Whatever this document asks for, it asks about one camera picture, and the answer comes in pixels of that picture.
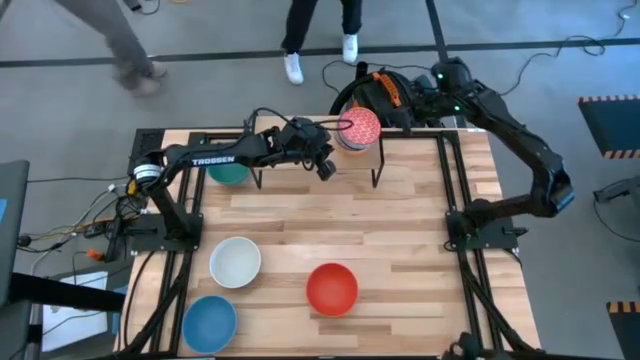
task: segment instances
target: bowl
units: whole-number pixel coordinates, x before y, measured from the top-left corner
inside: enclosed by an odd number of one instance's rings
[[[222,185],[240,185],[249,177],[249,168],[240,164],[209,166],[209,176]]]
[[[223,240],[211,254],[209,271],[220,286],[236,289],[250,283],[260,270],[260,249],[245,237]]]
[[[357,298],[358,281],[344,265],[320,265],[307,281],[307,300],[321,315],[340,317],[351,310]]]
[[[182,335],[189,348],[200,354],[224,349],[238,326],[236,309],[222,296],[206,296],[187,309],[182,322]]]

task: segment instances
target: wooden table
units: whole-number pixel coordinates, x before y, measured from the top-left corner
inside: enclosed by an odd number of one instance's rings
[[[257,131],[277,121],[259,118]],[[163,146],[186,144],[192,131],[237,132],[166,130]],[[459,136],[472,196],[499,199],[487,134],[460,130]],[[223,295],[235,305],[238,330],[219,355],[440,355],[462,331],[469,331],[458,261],[443,248],[448,205],[436,141],[385,139],[384,150],[386,165],[375,189],[370,171],[344,167],[358,157],[338,159],[344,155],[339,150],[331,155],[338,172],[327,182],[291,166],[265,171],[262,190],[252,181],[226,187],[206,178],[205,227],[191,266],[187,306],[207,295]],[[461,205],[455,171],[451,175]],[[174,196],[179,184],[177,178],[170,187]],[[213,249],[231,236],[252,239],[263,257],[258,277],[235,290],[221,288],[209,273]],[[131,283],[145,257],[136,259]],[[485,251],[485,257],[496,305],[525,341],[539,346],[519,265],[499,250]],[[156,307],[165,259],[166,254],[155,254],[140,276],[130,338]],[[347,265],[358,279],[358,302],[343,318],[314,314],[305,299],[309,273],[326,262]],[[484,345],[490,348],[486,316],[477,304]],[[161,350],[168,348],[173,312],[172,306]],[[182,341],[179,355],[197,354]]]

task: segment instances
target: blue bowl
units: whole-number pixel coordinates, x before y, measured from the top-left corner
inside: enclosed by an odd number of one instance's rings
[[[212,354],[229,345],[238,326],[236,309],[222,296],[206,296],[189,307],[182,334],[191,350]]]

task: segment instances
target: white bowl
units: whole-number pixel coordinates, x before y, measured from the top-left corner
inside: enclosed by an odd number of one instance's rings
[[[209,271],[220,286],[236,289],[258,275],[261,261],[260,250],[253,241],[234,236],[223,240],[213,250]]]

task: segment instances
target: gray floor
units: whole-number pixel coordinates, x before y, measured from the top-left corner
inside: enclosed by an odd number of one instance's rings
[[[433,44],[424,2],[367,0],[362,45]],[[561,40],[615,31],[615,11],[627,0],[438,0],[448,43]],[[157,15],[128,15],[150,54],[275,50],[283,35],[288,1],[162,1]],[[640,9],[629,13],[625,37],[640,36]],[[340,8],[321,1],[307,48],[338,47]],[[534,51],[473,51],[461,56],[476,78],[509,88]],[[108,56],[103,40],[49,0],[14,0],[0,21],[0,60]],[[552,220],[516,219],[531,232],[521,256],[536,324],[550,352],[621,358],[605,303],[640,301],[640,245],[625,242],[596,220],[591,191],[636,175],[634,160],[601,158],[576,105],[579,96],[638,93],[637,47],[612,47],[599,58],[568,49],[557,60],[536,59],[522,85],[507,97],[512,114],[543,136],[566,159],[576,200]],[[251,109],[269,106],[288,114],[324,114],[335,94],[322,85],[321,67],[336,56],[305,57],[305,84],[286,81],[281,59],[173,62],[162,92],[132,99],[110,80],[107,65],[0,69],[0,161],[26,158],[31,178],[124,175],[134,130],[142,127],[239,124]],[[430,65],[435,53],[380,54],[362,60]],[[418,71],[407,71],[416,75]],[[337,87],[352,70],[327,72]],[[492,139],[504,194],[528,190],[531,176]],[[23,230],[39,232],[75,220],[108,184],[51,183],[29,187]],[[640,237],[638,213],[626,199],[602,208],[620,232]],[[104,240],[72,242],[42,263],[41,274],[71,268],[77,249],[105,247]],[[31,256],[20,254],[26,271]],[[79,259],[81,267],[87,260]]]

